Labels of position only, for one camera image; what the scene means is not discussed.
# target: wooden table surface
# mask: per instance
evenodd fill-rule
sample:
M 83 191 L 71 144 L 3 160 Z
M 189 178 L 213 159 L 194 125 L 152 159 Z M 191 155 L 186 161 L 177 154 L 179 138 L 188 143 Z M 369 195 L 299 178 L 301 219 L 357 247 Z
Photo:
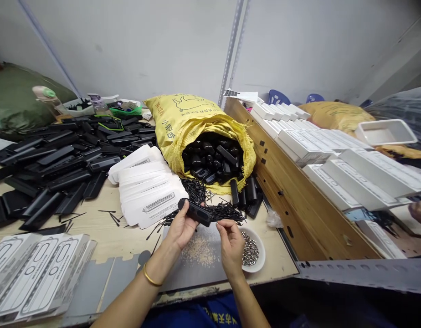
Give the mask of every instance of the wooden table surface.
M 0 196 L 11 190 L 13 190 L 12 187 L 0 182 Z M 211 201 L 208 201 L 208 204 L 218 204 L 221 202 L 219 197 L 224 200 L 231 200 L 231 196 L 229 195 L 214 195 Z M 151 237 L 146 240 L 154 226 L 144 230 L 141 230 L 138 227 L 126 227 L 127 223 L 125 219 L 122 218 L 120 227 L 117 227 L 108 213 L 99 212 L 99 210 L 116 211 L 115 215 L 117 218 L 122 216 L 118 186 L 112 185 L 108 180 L 104 183 L 98 198 L 84 201 L 83 204 L 80 204 L 74 210 L 74 213 L 85 214 L 73 220 L 73 225 L 69 231 L 69 234 L 71 235 L 82 233 L 89 234 L 91 239 L 98 242 L 92 260 L 96 260 L 97 263 L 103 263 L 110 257 L 119 256 L 122 256 L 124 260 L 128 260 L 131 259 L 134 254 L 140 254 L 145 250 L 153 251 L 156 241 L 159 235 L 162 234 L 163 229 L 161 229 L 159 233 L 155 231 Z M 70 215 L 66 218 L 62 218 L 62 221 L 72 218 L 73 216 L 74 215 Z M 247 226 L 256 231 L 262 239 L 266 249 L 264 267 L 257 273 L 246 273 L 247 281 L 250 285 L 284 279 L 298 273 L 278 231 L 275 228 L 267 226 L 266 217 L 267 210 L 263 204 L 256 219 L 252 220 L 247 217 Z M 18 228 L 21 225 L 22 221 L 18 220 L 7 227 L 0 229 L 0 240 L 4 236 L 20 233 L 21 231 L 18 230 Z M 44 224 L 43 228 L 58 225 L 58 216 L 54 215 Z M 199 286 L 176 293 L 163 293 L 162 296 L 155 301 L 154 305 L 161 306 L 181 302 L 196 297 L 221 293 L 229 289 L 230 285 L 228 282 L 221 282 Z M 39 323 L 37 326 L 59 326 L 60 322 L 61 318 L 57 317 L 47 320 L 45 323 Z

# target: wooden board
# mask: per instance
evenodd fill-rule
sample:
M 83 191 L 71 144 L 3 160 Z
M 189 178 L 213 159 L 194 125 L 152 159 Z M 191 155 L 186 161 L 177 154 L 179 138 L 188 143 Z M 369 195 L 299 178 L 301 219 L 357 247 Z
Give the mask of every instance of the wooden board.
M 254 122 L 239 101 L 228 99 L 225 112 L 247 125 L 255 144 L 258 182 L 280 215 L 299 260 L 381 258 L 364 235 Z

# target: gold bangle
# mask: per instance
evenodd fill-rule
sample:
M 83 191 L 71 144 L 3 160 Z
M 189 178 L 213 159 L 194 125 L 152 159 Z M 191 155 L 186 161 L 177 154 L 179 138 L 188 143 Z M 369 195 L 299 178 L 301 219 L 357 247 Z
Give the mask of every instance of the gold bangle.
M 145 278 L 147 278 L 147 280 L 149 281 L 149 283 L 150 284 L 152 284 L 153 286 L 156 286 L 156 287 L 160 287 L 160 286 L 162 286 L 163 284 L 161 283 L 161 284 L 158 284 L 158 283 L 156 283 L 156 282 L 154 282 L 154 280 L 153 279 L 151 279 L 149 276 L 148 276 L 148 274 L 147 274 L 147 270 L 145 269 L 145 266 L 147 265 L 147 263 L 145 263 L 144 264 L 144 269 L 142 270 L 143 272 L 144 272 L 144 276 L 145 276 Z

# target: yellow sack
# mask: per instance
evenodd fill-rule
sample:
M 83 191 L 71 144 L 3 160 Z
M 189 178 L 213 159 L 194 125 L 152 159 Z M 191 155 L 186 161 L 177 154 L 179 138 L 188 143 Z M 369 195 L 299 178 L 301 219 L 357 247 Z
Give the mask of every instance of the yellow sack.
M 216 103 L 198 96 L 182 93 L 161 95 L 147 99 L 145 104 L 156 122 L 160 151 L 176 174 L 192 178 L 192 175 L 185 174 L 183 150 L 200 134 L 215 132 L 237 140 L 244 151 L 244 178 L 238 181 L 238 190 L 244 188 L 246 178 L 253 172 L 256 154 L 253 140 L 248 136 L 243 124 L 225 114 Z M 221 186 L 214 183 L 209 185 L 208 189 L 220 195 L 231 193 L 229 182 Z

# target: white bowl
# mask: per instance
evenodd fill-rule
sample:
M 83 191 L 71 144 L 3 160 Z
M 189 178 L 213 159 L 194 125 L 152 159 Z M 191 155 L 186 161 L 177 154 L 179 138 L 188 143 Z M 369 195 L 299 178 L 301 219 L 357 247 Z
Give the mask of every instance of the white bowl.
M 262 243 L 261 238 L 259 238 L 257 233 L 255 231 L 253 231 L 252 229 L 241 226 L 241 227 L 239 227 L 239 231 L 245 232 L 246 234 L 248 234 L 249 237 L 252 238 L 256 242 L 256 246 L 257 246 L 257 249 L 259 251 L 259 256 L 258 256 L 258 259 L 257 259 L 256 263 L 253 264 L 252 266 L 242 266 L 242 269 L 245 272 L 251 272 L 251 273 L 258 272 L 259 270 L 262 269 L 262 267 L 264 266 L 264 263 L 265 263 L 265 247 L 264 247 L 264 244 Z

